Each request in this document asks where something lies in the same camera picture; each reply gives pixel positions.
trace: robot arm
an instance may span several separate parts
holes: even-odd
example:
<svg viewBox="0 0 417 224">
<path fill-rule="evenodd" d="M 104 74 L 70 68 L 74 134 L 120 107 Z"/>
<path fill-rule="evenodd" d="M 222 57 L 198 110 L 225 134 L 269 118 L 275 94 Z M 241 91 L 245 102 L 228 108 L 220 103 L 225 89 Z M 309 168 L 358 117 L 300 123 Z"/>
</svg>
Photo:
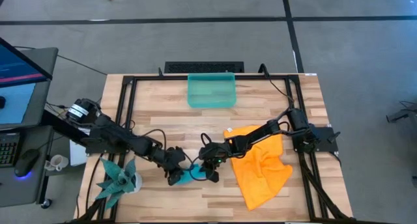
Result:
<svg viewBox="0 0 417 224">
<path fill-rule="evenodd" d="M 278 122 L 284 115 L 288 117 L 289 124 Z M 134 135 L 103 114 L 100 106 L 91 100 L 77 100 L 68 110 L 66 120 L 75 126 L 91 129 L 91 135 L 82 139 L 86 146 L 107 143 L 113 147 L 132 150 L 141 158 L 156 163 L 165 171 L 170 186 L 178 182 L 184 174 L 184 169 L 179 163 L 185 160 L 185 153 L 180 147 L 166 149 L 161 142 L 151 137 Z M 291 125 L 293 130 L 290 132 L 289 127 L 287 130 L 282 130 L 280 126 L 283 123 Z M 314 129 L 314 125 L 308 124 L 306 116 L 300 109 L 286 109 L 277 118 L 269 120 L 249 134 L 227 138 L 223 143 L 213 143 L 205 133 L 202 133 L 201 139 L 205 146 L 199 151 L 199 159 L 203 160 L 201 170 L 206 172 L 208 180 L 218 182 L 219 175 L 216 168 L 227 158 L 243 158 L 254 144 L 277 134 L 302 135 L 306 145 L 313 145 L 318 141 Z M 203 137 L 208 139 L 208 143 L 204 142 Z"/>
<path fill-rule="evenodd" d="M 289 129 L 282 130 L 280 128 L 284 123 L 289 126 L 287 122 L 278 122 L 284 115 L 289 119 L 289 124 L 293 129 L 291 132 Z M 218 182 L 219 175 L 216 172 L 216 168 L 219 167 L 222 162 L 225 162 L 227 158 L 243 158 L 254 144 L 277 134 L 287 136 L 301 135 L 306 147 L 314 147 L 314 144 L 319 142 L 314 125 L 308 123 L 302 110 L 286 109 L 277 118 L 269 120 L 266 124 L 247 135 L 230 137 L 225 139 L 223 143 L 213 143 L 210 138 L 204 134 L 205 137 L 208 138 L 208 143 L 205 143 L 202 135 L 202 141 L 205 146 L 199 151 L 199 159 L 203 160 L 201 171 L 206 173 L 208 180 Z"/>
<path fill-rule="evenodd" d="M 161 142 L 151 137 L 134 135 L 103 114 L 100 106 L 91 100 L 77 100 L 68 110 L 66 120 L 75 126 L 91 129 L 93 136 L 81 140 L 86 146 L 107 143 L 132 150 L 135 155 L 156 163 L 165 171 L 170 186 L 178 182 L 184 173 L 179 166 L 185 160 L 185 153 L 181 148 L 164 149 Z"/>
</svg>

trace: computer keyboard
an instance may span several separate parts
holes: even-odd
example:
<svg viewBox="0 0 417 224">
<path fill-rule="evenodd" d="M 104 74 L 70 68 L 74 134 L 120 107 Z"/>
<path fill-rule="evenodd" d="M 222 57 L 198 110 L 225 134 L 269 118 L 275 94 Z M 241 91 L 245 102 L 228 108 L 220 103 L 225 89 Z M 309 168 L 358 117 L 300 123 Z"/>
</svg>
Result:
<svg viewBox="0 0 417 224">
<path fill-rule="evenodd" d="M 0 168 L 12 167 L 20 152 L 20 133 L 0 133 Z"/>
<path fill-rule="evenodd" d="M 243 73 L 243 62 L 165 62 L 166 74 L 233 72 Z"/>
</svg>

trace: teal plastic bin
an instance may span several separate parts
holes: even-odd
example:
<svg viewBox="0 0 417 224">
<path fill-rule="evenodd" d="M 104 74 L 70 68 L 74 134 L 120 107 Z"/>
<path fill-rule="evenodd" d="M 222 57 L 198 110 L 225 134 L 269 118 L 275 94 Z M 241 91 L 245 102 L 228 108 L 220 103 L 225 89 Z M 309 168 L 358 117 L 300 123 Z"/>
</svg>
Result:
<svg viewBox="0 0 417 224">
<path fill-rule="evenodd" d="M 188 74 L 188 104 L 195 108 L 227 108 L 236 103 L 234 73 Z"/>
</svg>

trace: monitor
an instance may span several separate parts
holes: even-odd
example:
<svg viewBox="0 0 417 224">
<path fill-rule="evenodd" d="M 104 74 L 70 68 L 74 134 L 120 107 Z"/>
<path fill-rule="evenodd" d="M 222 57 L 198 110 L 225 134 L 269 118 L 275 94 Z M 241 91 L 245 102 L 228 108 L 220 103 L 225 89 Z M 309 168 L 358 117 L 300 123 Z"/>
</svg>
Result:
<svg viewBox="0 0 417 224">
<path fill-rule="evenodd" d="M 52 80 L 52 75 L 0 38 L 0 87 Z"/>
</svg>

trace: orange cloth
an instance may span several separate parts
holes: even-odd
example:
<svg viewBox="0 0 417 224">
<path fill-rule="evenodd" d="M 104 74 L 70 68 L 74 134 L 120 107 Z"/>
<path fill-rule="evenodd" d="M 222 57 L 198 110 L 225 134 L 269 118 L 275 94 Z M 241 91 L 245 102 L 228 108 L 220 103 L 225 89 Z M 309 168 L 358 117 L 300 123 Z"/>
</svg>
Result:
<svg viewBox="0 0 417 224">
<path fill-rule="evenodd" d="M 225 138 L 246 135 L 258 127 L 235 128 L 223 134 Z M 293 173 L 290 165 L 280 161 L 282 152 L 282 135 L 274 135 L 255 144 L 242 159 L 232 158 L 237 183 L 249 211 L 275 197 Z"/>
</svg>

